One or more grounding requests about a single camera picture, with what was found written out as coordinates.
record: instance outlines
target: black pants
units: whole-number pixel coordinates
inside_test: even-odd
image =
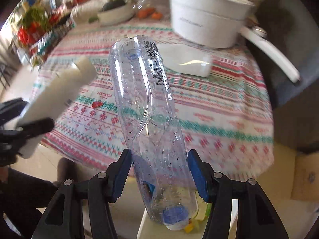
[[[0,237],[21,239],[4,219],[5,213],[23,238],[32,237],[42,216],[37,207],[46,207],[57,191],[51,182],[9,169],[8,183],[0,183]]]

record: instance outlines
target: white handle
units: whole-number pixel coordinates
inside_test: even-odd
[[[260,37],[247,27],[242,27],[239,33],[267,54],[293,83],[300,80],[299,71],[272,43]]]

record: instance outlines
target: screw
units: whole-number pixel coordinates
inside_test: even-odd
[[[100,178],[100,179],[103,179],[103,178],[105,178],[106,177],[106,173],[105,172],[100,172],[99,174],[98,174],[98,178]]]
[[[257,184],[257,181],[256,181],[255,179],[249,179],[249,180],[248,180],[248,183],[249,183],[250,185],[256,185],[256,184]]]
[[[223,174],[221,172],[215,172],[214,177],[220,179],[221,177],[223,177]]]
[[[64,185],[65,186],[69,186],[71,184],[72,184],[72,180],[70,180],[70,179],[67,179],[67,180],[64,181]]]

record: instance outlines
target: tablecloth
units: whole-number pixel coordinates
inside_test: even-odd
[[[169,22],[132,20],[110,27],[79,25],[58,44],[42,66],[33,99],[57,73],[86,55],[98,77],[81,88],[76,101],[55,122],[42,144],[74,161],[105,170],[118,159],[125,141],[115,104],[108,65],[110,47],[125,36],[146,35],[156,43],[186,44],[209,53],[208,78],[167,69],[186,150],[232,179],[257,177],[274,161],[273,120],[261,72],[244,45],[209,49],[176,35]],[[102,101],[92,108],[93,101]]]

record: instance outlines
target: white pot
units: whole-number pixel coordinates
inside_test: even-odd
[[[247,14],[247,0],[170,0],[173,30],[183,38],[212,48],[235,44]]]

